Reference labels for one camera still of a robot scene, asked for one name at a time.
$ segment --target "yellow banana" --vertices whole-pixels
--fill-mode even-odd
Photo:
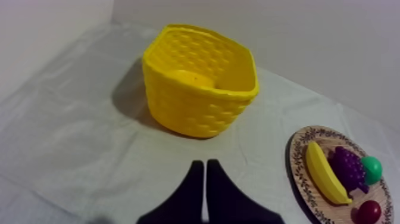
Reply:
[[[305,160],[312,179],[328,200],[333,204],[352,203],[345,187],[333,173],[324,152],[315,141],[308,144]]]

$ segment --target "white sheet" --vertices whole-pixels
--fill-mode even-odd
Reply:
[[[138,63],[156,34],[116,24],[90,32],[0,102],[0,188],[15,186],[0,192],[2,223],[133,223],[176,189],[192,160],[209,158],[286,223],[309,223],[285,170],[285,145],[307,125],[334,128],[379,158],[399,210],[400,133],[265,69],[260,94],[221,135],[163,129],[148,113]]]

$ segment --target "wooden plate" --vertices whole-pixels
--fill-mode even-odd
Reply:
[[[321,223],[353,223],[352,217],[354,217],[360,205],[367,200],[374,200],[380,204],[382,215],[377,223],[394,223],[392,200],[383,178],[380,182],[370,186],[368,194],[364,194],[359,189],[350,192],[353,197],[353,203],[350,205],[335,206],[330,204],[320,194],[307,172],[304,152],[309,141],[316,141],[325,155],[328,155],[328,152],[334,150],[337,146],[343,146],[360,157],[366,156],[366,153],[345,135],[328,127],[308,126],[297,131],[292,137],[289,148],[289,162],[294,183],[308,208]]]

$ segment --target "plastic basket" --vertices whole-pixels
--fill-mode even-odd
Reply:
[[[248,49],[216,32],[170,24],[143,56],[152,116],[189,136],[218,135],[258,93]]]

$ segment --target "white backdrop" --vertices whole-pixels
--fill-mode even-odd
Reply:
[[[114,18],[217,30],[257,65],[400,130],[396,0],[115,0]]]
[[[0,0],[0,101],[112,10],[113,0]]]

